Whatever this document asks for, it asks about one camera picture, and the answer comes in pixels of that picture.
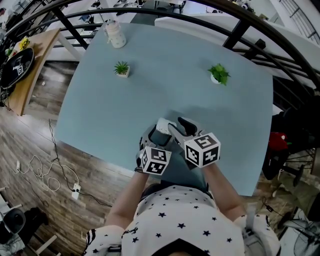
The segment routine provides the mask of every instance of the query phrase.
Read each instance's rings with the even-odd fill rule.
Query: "red object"
[[[268,147],[272,151],[287,150],[287,135],[283,132],[270,132]]]

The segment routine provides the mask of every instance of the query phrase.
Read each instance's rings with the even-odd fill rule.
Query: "electrical outlet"
[[[73,197],[74,199],[78,200],[79,192],[80,192],[80,190],[81,190],[81,186],[80,186],[79,184],[75,183],[74,186],[73,186],[73,190],[74,190],[75,192],[72,192],[72,197]]]
[[[16,161],[16,171],[20,171],[20,161]]]

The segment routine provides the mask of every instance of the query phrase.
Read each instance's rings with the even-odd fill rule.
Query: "black and white cube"
[[[143,172],[162,175],[169,164],[170,157],[170,151],[146,146],[141,157]]]
[[[220,157],[221,143],[212,132],[184,142],[185,159],[199,168],[208,166]]]

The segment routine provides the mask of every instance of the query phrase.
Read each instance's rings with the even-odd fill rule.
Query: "yellow flower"
[[[25,36],[19,43],[20,51],[26,49],[29,43],[30,43],[29,39]]]

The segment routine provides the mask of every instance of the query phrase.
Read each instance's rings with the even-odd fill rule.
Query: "white star-print shirt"
[[[213,256],[244,256],[242,232],[246,220],[247,216],[243,215],[232,222],[220,213],[207,194],[174,185],[142,200],[126,230],[115,225],[90,230],[83,254],[151,256],[158,252],[168,255],[172,253],[170,244],[173,243],[179,252],[191,248],[197,255],[201,250]],[[276,256],[280,243],[269,226],[268,217],[255,215],[252,231],[268,247],[270,255]]]

